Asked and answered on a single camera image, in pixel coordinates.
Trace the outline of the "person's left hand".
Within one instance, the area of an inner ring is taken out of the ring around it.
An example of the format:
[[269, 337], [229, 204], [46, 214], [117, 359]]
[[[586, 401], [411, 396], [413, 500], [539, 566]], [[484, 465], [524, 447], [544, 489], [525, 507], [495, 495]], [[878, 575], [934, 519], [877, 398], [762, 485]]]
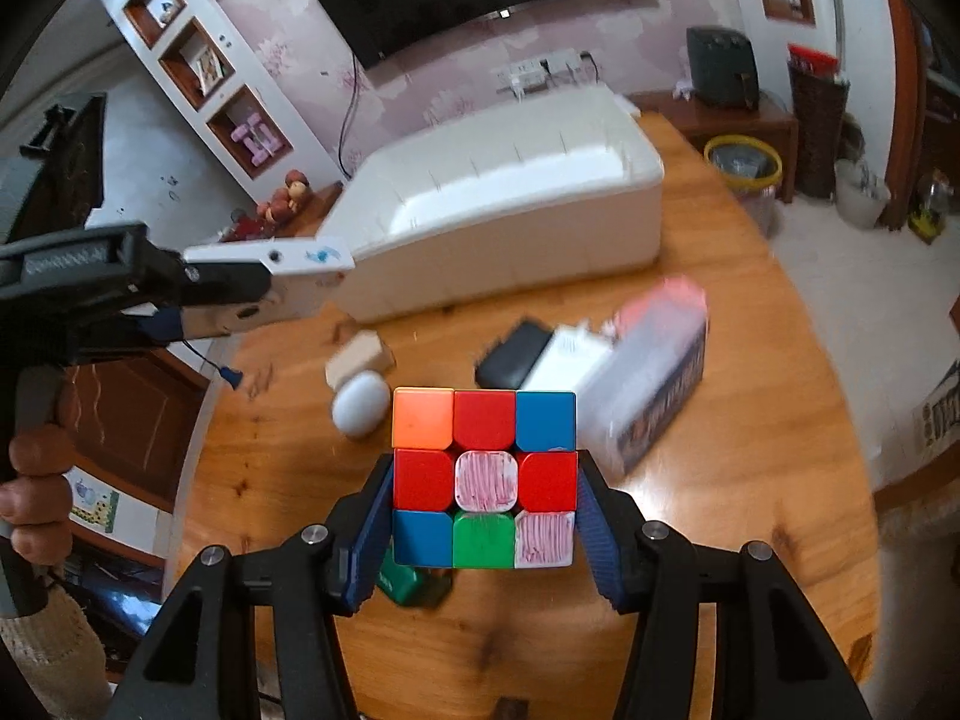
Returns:
[[34, 566], [57, 566], [70, 553], [71, 491], [65, 475], [76, 457], [67, 431], [53, 424], [10, 442], [16, 476], [2, 484], [2, 520], [10, 525], [13, 549]]

